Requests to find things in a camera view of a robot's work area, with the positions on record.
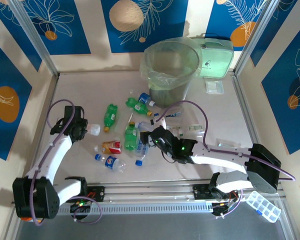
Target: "mint green pouch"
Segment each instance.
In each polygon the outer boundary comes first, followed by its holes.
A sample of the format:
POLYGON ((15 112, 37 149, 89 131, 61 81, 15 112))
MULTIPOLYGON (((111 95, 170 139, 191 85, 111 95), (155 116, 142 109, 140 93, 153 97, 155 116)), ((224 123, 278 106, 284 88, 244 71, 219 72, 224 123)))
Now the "mint green pouch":
POLYGON ((229 40, 192 38, 201 47, 202 67, 200 78, 222 79, 234 59, 234 46, 229 40))

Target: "trash bin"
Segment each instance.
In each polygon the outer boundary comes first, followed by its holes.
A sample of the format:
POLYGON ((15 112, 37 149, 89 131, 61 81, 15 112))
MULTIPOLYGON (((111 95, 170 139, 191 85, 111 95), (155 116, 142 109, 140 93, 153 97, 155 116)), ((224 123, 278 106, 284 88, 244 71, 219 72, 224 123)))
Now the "trash bin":
POLYGON ((151 99, 165 108, 184 100, 190 81, 200 75, 200 45, 188 37, 157 42, 144 51, 141 77, 148 81, 151 99))

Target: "green plastic bottle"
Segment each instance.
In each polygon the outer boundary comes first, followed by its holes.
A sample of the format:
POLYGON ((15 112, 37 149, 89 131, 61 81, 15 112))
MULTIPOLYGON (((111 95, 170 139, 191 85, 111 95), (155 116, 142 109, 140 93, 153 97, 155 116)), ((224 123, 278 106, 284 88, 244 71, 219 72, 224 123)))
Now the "green plastic bottle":
POLYGON ((124 132, 124 148, 133 151, 137 148, 137 133, 138 129, 135 127, 133 121, 129 122, 129 126, 124 132))
POLYGON ((115 123, 118 106, 112 103, 107 107, 104 115, 104 128, 103 131, 109 132, 110 127, 115 123))
POLYGON ((125 104, 128 107, 133 108, 139 114, 143 114, 143 115, 147 115, 147 116, 152 115, 152 111, 149 111, 145 104, 143 104, 142 102, 139 102, 137 99, 135 99, 133 97, 129 97, 128 101, 126 101, 125 104))

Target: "white table surface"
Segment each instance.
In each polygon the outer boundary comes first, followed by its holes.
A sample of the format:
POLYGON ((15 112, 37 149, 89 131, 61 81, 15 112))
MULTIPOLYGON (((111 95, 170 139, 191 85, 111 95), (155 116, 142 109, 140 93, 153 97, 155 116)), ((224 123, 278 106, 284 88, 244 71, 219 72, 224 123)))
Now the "white table surface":
MULTIPOLYGON (((223 80, 224 94, 213 95, 206 93, 205 80, 195 79, 191 82, 187 100, 199 104, 207 114, 209 129, 207 143, 215 145, 217 139, 241 144, 241 147, 251 147, 252 142, 248 129, 239 106, 239 102, 230 76, 223 80)), ((53 102, 68 99, 77 106, 82 106, 85 118, 89 123, 100 124, 103 128, 103 119, 108 104, 118 105, 118 112, 125 108, 125 102, 130 92, 148 90, 147 83, 140 78, 138 71, 108 71, 108 72, 78 72, 61 74, 53 102)), ((57 104, 51 111, 49 120, 54 124, 64 115, 66 103, 57 104)), ((197 109, 193 109, 197 118, 203 121, 203 116, 197 109)), ((146 116, 133 114, 132 120, 150 119, 146 116)), ((44 129, 40 149, 48 143, 50 129, 44 129)), ((215 172, 225 172, 210 165, 169 164, 161 156, 157 148, 150 148, 143 166, 135 165, 136 158, 131 158, 125 152, 117 155, 126 162, 123 173, 113 172, 95 160, 95 145, 112 141, 118 137, 114 132, 104 133, 99 136, 86 134, 83 140, 73 144, 65 155, 54 183, 57 184, 65 177, 85 177, 88 183, 123 183, 140 181, 169 181, 183 179, 209 179, 215 172)))

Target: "blue bottle cap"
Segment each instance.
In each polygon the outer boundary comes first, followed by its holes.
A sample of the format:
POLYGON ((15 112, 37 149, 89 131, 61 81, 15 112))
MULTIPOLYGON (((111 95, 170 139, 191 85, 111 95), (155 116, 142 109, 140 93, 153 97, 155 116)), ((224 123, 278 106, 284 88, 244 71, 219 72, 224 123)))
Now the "blue bottle cap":
POLYGON ((142 166, 142 161, 136 160, 136 161, 135 161, 135 165, 137 165, 137 166, 142 166))
POLYGON ((100 161, 101 155, 100 154, 95 155, 94 159, 97 160, 97 161, 100 161))

